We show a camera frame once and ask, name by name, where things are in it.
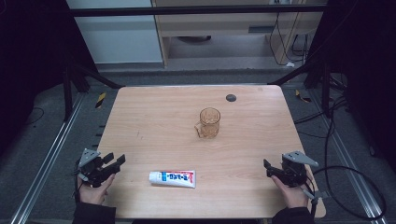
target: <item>clear glass cup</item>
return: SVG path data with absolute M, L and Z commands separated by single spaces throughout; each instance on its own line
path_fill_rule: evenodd
M 212 107 L 201 111 L 200 121 L 195 124 L 195 129 L 200 138 L 214 138 L 219 132 L 220 112 Z

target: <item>gray floor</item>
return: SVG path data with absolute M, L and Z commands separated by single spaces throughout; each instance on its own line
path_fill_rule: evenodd
M 212 36 L 210 41 L 197 42 L 186 39 L 173 40 L 169 64 L 165 68 L 142 67 L 129 72 L 113 73 L 106 71 L 103 76 L 127 86 L 137 85 L 191 85 L 191 84 L 265 84 L 286 75 L 293 68 L 279 66 L 271 56 L 265 38 L 254 36 Z M 296 97 L 298 89 L 302 96 L 316 99 L 320 86 L 313 90 L 305 90 L 302 86 L 304 76 L 299 76 L 285 84 L 285 94 L 290 112 L 294 120 L 318 113 L 315 102 L 307 103 Z M 111 106 L 117 90 L 111 90 L 96 80 L 90 79 L 89 93 L 74 92 L 74 99 L 82 99 L 80 112 L 76 116 L 67 138 L 61 146 L 56 160 L 51 165 L 48 178 L 39 189 L 35 205 L 28 210 L 28 222 L 31 223 L 70 223 L 75 208 L 71 198 L 73 179 L 70 173 L 83 148 L 96 148 L 100 142 L 100 133 L 106 125 Z M 94 108 L 101 92 L 106 98 L 101 108 Z M 332 91 L 332 98 L 341 94 Z M 35 181 L 41 164 L 46 161 L 52 143 L 63 125 L 64 105 L 63 87 L 56 86 L 43 91 L 35 99 L 34 111 L 27 124 L 10 147 L 6 157 L 0 163 L 0 223 L 9 223 Z M 324 164 L 324 146 L 327 126 L 322 117 L 306 123 L 297 124 L 306 154 L 320 164 Z M 388 212 L 386 219 L 378 222 L 364 221 L 353 217 L 343 210 L 333 199 L 325 199 L 326 217 L 317 223 L 396 223 L 396 201 L 393 191 L 396 188 L 396 175 L 389 169 L 381 155 L 372 157 L 367 141 L 361 134 L 358 125 L 341 107 L 334 113 L 336 133 L 329 143 L 329 165 L 343 164 L 344 147 L 354 161 L 356 167 L 368 175 L 378 185 L 387 199 Z M 342 145 L 335 136 L 339 134 Z M 342 204 L 356 213 L 365 215 L 362 197 L 357 195 L 356 187 L 351 184 L 345 171 L 329 171 L 332 190 Z M 316 175 L 318 186 L 325 190 L 323 173 Z

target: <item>toothpaste tube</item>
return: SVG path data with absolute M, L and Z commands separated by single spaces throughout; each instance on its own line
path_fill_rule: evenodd
M 195 171 L 157 171 L 149 173 L 151 184 L 195 189 Z

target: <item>table surface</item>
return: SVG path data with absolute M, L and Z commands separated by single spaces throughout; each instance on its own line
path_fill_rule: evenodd
M 213 139 L 194 129 L 206 107 L 221 114 Z M 285 204 L 263 159 L 280 168 L 294 150 L 304 152 L 278 86 L 122 88 L 98 148 L 126 157 L 105 204 L 119 218 L 272 217 Z M 196 188 L 152 186 L 149 172 L 161 170 L 195 170 Z

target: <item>small dark disc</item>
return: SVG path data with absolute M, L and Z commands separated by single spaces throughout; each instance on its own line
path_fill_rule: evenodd
M 235 96 L 234 94 L 228 94 L 228 95 L 225 97 L 225 99 L 226 99 L 228 102 L 234 102 L 234 101 L 236 100 L 236 96 Z

